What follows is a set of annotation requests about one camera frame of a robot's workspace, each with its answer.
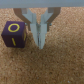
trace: purple cube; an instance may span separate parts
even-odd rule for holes
[[[7,21],[1,36],[7,47],[24,48],[26,34],[24,22]]]

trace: block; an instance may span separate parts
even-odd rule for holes
[[[1,34],[7,47],[24,48],[26,42],[26,26],[24,22],[7,21]]]

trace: speckled brown surface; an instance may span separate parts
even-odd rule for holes
[[[38,22],[46,9],[31,8]],[[21,21],[0,9],[0,34],[7,20]],[[0,36],[0,84],[84,84],[84,7],[61,9],[42,50],[30,31],[24,49],[7,48]]]

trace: brown carpet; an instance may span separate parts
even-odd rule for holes
[[[47,8],[31,8],[40,22]],[[6,21],[21,21],[13,9],[0,9]],[[7,48],[0,36],[0,84],[84,84],[84,7],[63,7],[40,50],[30,31],[26,47]]]

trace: floor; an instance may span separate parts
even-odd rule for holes
[[[30,8],[41,14],[47,8]],[[27,29],[25,48],[8,48],[0,35],[0,84],[84,84],[84,7],[63,7],[40,50]],[[21,21],[0,9],[0,34],[7,21]]]

